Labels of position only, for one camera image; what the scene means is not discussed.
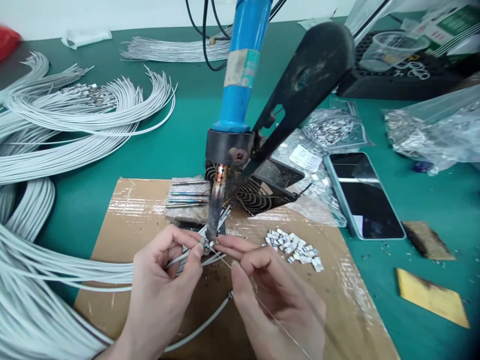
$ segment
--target hand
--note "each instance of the hand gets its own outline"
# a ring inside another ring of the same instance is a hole
[[[307,359],[272,315],[311,359],[322,359],[326,306],[271,247],[260,247],[235,236],[219,236],[215,250],[230,255],[233,300],[258,360]],[[258,287],[255,298],[249,277]]]
[[[202,275],[201,236],[167,226],[133,257],[133,284],[125,327],[120,338],[97,360],[157,360],[180,328],[187,305]],[[182,245],[191,249],[176,278]]]

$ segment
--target red object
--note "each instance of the red object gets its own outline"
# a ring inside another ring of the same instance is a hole
[[[18,32],[8,27],[0,26],[0,61],[14,52],[21,37]]]

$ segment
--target smartphone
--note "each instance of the smartphone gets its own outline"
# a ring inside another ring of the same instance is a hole
[[[395,214],[368,155],[338,153],[323,159],[348,230],[362,240],[403,240],[404,228]]]

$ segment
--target plastic cup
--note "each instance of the plastic cup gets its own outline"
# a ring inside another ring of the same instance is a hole
[[[384,72],[429,44],[425,37],[415,38],[407,32],[381,32],[373,36],[359,64],[370,71]]]

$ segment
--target label on bag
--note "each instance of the label on bag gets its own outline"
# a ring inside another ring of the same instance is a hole
[[[297,145],[295,150],[291,153],[289,157],[292,163],[301,166],[302,168],[316,173],[319,169],[322,159],[316,155],[313,155],[310,151],[304,148],[302,145]]]

